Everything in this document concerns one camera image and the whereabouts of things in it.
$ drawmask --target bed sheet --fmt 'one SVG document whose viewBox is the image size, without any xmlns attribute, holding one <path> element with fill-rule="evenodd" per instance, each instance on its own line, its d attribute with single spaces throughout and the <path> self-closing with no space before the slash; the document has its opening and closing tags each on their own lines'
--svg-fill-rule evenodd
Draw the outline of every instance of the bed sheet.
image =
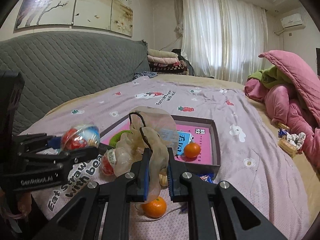
<svg viewBox="0 0 320 240">
<path fill-rule="evenodd" d="M 163 80 L 166 82 L 177 82 L 177 83 L 184 83 L 188 85 L 199 85 L 199 86 L 212 86 L 212 87 L 218 87 L 218 88 L 225 88 L 225 89 L 240 89 L 243 90 L 244 86 L 239 83 L 234 82 L 227 82 L 223 80 L 217 80 L 217 79 L 211 79 L 211 78 L 203 78 L 203 77 L 194 77 L 194 76 L 181 76 L 181 75 L 158 75 L 156 78 L 157 80 Z M 110 90 L 116 90 L 117 87 L 112 87 L 107 89 Z M 68 101 L 55 109 L 51 110 L 47 113 L 50 114 L 55 111 L 64 111 L 66 109 L 73 109 L 73 106 L 78 105 L 79 102 L 83 100 L 87 100 L 89 98 L 93 98 L 96 96 L 101 95 L 104 93 L 105 90 L 97 92 L 92 95 L 87 95 L 81 98 L 76 98 L 71 101 Z M 266 124 L 266 126 L 272 131 L 272 133 L 277 137 L 278 135 L 278 128 L 273 126 L 271 124 L 270 119 L 267 116 L 266 108 L 264 104 L 255 102 L 249 98 L 247 98 L 251 105 L 253 105 L 260 117 L 262 118 L 263 122 Z M 315 171 L 309 161 L 306 159 L 304 154 L 296 155 L 293 158 L 294 163 L 296 164 L 303 183 L 305 190 L 308 195 L 308 208 L 310 212 L 310 224 L 313 223 L 315 218 L 317 217 L 319 211 L 320 211 L 320 175 L 319 172 Z"/>
</svg>

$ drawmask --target sofa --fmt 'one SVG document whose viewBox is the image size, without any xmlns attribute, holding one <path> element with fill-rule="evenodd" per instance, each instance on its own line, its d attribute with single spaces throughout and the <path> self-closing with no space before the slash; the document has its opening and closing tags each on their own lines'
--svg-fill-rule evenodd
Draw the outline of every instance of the sofa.
<svg viewBox="0 0 320 240">
<path fill-rule="evenodd" d="M 71 99 L 132 81 L 149 71 L 148 45 L 111 35 L 50 31 L 0 42 L 0 70 L 21 72 L 17 135 Z"/>
</svg>

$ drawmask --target red candy package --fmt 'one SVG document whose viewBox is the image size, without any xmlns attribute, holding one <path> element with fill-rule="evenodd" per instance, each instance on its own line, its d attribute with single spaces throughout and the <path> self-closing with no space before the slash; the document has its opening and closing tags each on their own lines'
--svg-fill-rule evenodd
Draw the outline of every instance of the red candy package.
<svg viewBox="0 0 320 240">
<path fill-rule="evenodd" d="M 63 151 L 75 150 L 86 146 L 98 147 L 100 143 L 99 129 L 94 125 L 78 125 L 64 133 L 61 138 Z"/>
<path fill-rule="evenodd" d="M 113 167 L 116 164 L 115 150 L 116 149 L 107 151 L 102 157 L 100 168 L 105 175 L 114 174 Z"/>
</svg>

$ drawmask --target stack of blankets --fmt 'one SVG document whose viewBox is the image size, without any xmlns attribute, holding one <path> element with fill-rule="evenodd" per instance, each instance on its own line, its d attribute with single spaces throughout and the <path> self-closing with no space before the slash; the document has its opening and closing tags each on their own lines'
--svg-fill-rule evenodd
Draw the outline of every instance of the stack of blankets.
<svg viewBox="0 0 320 240">
<path fill-rule="evenodd" d="M 187 64 L 178 59 L 178 54 L 148 49 L 150 71 L 158 74 L 189 75 Z"/>
</svg>

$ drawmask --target air conditioner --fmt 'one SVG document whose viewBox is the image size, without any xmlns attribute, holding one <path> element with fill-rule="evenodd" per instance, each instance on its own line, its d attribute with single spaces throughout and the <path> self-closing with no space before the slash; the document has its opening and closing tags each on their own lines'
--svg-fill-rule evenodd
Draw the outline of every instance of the air conditioner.
<svg viewBox="0 0 320 240">
<path fill-rule="evenodd" d="M 301 15 L 299 13 L 281 18 L 281 23 L 284 29 L 293 27 L 293 26 L 305 26 L 301 18 Z"/>
</svg>

